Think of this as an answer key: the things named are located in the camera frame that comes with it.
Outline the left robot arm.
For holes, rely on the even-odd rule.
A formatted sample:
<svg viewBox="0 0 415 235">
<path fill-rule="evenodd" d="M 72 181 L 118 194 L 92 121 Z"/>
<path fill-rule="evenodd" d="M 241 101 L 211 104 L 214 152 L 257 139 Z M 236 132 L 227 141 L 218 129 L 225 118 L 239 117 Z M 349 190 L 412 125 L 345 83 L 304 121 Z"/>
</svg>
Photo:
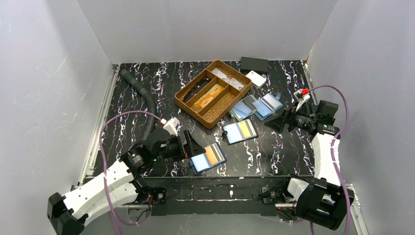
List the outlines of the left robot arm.
<svg viewBox="0 0 415 235">
<path fill-rule="evenodd" d="M 206 152 L 188 130 L 182 135 L 183 140 L 180 135 L 156 129 L 86 184 L 65 194 L 52 194 L 47 201 L 47 218 L 56 234 L 78 235 L 95 218 L 117 206 L 136 201 L 140 193 L 155 199 L 156 195 L 149 187 L 141 187 L 138 183 L 144 172 L 152 169 L 159 160 L 180 161 Z"/>
</svg>

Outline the white card black stripe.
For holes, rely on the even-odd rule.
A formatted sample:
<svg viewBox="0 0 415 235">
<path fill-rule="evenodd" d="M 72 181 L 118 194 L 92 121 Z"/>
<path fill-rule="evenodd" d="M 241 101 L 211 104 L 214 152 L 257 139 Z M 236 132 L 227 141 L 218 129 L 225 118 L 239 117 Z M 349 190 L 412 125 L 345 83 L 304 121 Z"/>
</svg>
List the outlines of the white card black stripe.
<svg viewBox="0 0 415 235">
<path fill-rule="evenodd" d="M 227 79 L 227 83 L 233 86 L 234 88 L 238 89 L 239 91 L 245 87 L 242 83 L 240 83 L 235 78 Z"/>
</svg>

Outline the black VIP card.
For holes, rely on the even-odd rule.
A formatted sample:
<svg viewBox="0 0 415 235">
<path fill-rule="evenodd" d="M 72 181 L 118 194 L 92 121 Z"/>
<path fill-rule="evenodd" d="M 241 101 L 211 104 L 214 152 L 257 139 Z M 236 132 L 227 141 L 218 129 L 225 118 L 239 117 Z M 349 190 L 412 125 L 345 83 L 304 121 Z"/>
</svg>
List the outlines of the black VIP card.
<svg viewBox="0 0 415 235">
<path fill-rule="evenodd" d="M 210 79 L 207 76 L 204 76 L 200 79 L 184 96 L 183 102 L 187 103 L 191 100 L 204 86 L 210 82 Z"/>
</svg>

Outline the orange VIP card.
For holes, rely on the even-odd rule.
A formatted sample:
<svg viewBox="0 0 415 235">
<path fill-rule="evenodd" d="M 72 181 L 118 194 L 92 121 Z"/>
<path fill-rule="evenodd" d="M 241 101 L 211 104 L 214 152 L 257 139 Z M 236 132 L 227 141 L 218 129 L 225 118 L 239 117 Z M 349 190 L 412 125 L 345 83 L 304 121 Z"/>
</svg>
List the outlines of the orange VIP card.
<svg viewBox="0 0 415 235">
<path fill-rule="evenodd" d="M 194 103 L 196 108 L 204 108 L 206 107 L 212 100 L 214 99 L 213 96 L 207 95 L 205 97 L 201 97 L 198 101 Z"/>
</svg>

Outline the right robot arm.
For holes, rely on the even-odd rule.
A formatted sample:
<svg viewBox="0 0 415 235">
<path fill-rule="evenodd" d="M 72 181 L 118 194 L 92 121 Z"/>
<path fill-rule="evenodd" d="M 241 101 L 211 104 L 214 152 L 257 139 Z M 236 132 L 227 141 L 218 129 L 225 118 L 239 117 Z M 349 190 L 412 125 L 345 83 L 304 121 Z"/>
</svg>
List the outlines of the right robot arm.
<svg viewBox="0 0 415 235">
<path fill-rule="evenodd" d="M 336 230 L 350 211 L 354 191 L 344 189 L 339 178 L 338 146 L 340 129 L 334 126 L 338 105 L 321 100 L 314 113 L 295 107 L 285 109 L 265 126 L 281 133 L 284 129 L 305 130 L 312 137 L 315 171 L 312 180 L 289 176 L 283 195 L 296 202 L 295 216 L 331 230 Z"/>
</svg>

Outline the navy blue card holder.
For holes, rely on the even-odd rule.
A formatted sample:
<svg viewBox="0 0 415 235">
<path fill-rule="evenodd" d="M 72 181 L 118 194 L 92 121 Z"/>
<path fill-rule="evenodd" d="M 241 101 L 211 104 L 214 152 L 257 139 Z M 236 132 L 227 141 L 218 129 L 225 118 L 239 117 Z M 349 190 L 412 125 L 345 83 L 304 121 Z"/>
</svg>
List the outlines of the navy blue card holder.
<svg viewBox="0 0 415 235">
<path fill-rule="evenodd" d="M 227 161 L 226 156 L 218 143 L 205 147 L 205 151 L 205 153 L 189 159 L 189 166 L 193 169 L 195 175 L 202 174 Z"/>
</svg>

